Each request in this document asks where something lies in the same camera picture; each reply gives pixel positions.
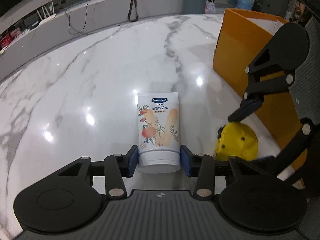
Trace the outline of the colourful woven basket bag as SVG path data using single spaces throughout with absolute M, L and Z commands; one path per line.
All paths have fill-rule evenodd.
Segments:
M 214 0 L 206 0 L 205 14 L 216 14 Z

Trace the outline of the Vaseline lotion tube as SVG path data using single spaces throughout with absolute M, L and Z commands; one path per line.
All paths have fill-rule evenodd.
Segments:
M 171 93 L 139 93 L 138 168 L 150 174 L 180 170 L 179 96 Z

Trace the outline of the orange cardboard storage box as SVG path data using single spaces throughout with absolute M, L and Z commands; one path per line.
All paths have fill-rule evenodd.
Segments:
M 305 163 L 289 178 L 307 191 L 317 185 L 313 137 L 319 134 L 319 23 L 305 26 L 261 12 L 226 9 L 214 52 L 214 70 L 240 95 L 228 116 L 241 122 L 255 113 L 281 147 L 280 174 L 302 153 Z

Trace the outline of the white wifi router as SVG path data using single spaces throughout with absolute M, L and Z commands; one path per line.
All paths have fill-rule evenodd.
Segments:
M 37 9 L 36 12 L 40 19 L 39 25 L 43 25 L 48 21 L 53 20 L 56 16 L 53 2 L 42 6 L 40 9 Z

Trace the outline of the long grey tv cabinet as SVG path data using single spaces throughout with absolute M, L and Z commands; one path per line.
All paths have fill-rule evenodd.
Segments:
M 130 0 L 91 0 L 59 13 L 9 44 L 1 54 L 1 80 L 64 43 L 127 22 Z M 137 0 L 140 19 L 182 12 L 183 0 Z

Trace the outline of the yellow plastic toy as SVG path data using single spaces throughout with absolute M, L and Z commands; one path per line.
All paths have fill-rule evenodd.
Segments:
M 258 157 L 257 136 L 248 125 L 230 122 L 219 128 L 214 153 L 218 161 L 227 161 L 230 156 L 255 160 Z

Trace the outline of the water jug bottle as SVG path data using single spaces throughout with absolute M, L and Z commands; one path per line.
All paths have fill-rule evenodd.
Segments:
M 251 10 L 254 5 L 254 0 L 238 0 L 236 3 L 237 9 Z

